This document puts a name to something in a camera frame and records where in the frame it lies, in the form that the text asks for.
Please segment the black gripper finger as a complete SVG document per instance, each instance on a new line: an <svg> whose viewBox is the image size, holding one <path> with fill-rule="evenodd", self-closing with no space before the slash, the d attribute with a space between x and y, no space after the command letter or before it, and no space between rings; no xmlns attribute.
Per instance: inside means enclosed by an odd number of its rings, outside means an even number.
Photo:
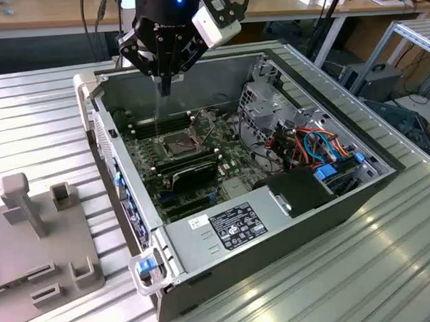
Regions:
<svg viewBox="0 0 430 322"><path fill-rule="evenodd" d="M166 96L166 80L159 68L159 61L136 35L135 29L118 37L118 50L122 58L135 66L145 76L151 77L155 91L159 96Z"/></svg>
<svg viewBox="0 0 430 322"><path fill-rule="evenodd" d="M173 77L187 72L195 62L208 50L207 45L199 33L177 33L167 43L170 47L162 49L163 55L163 96L170 95Z"/></svg>

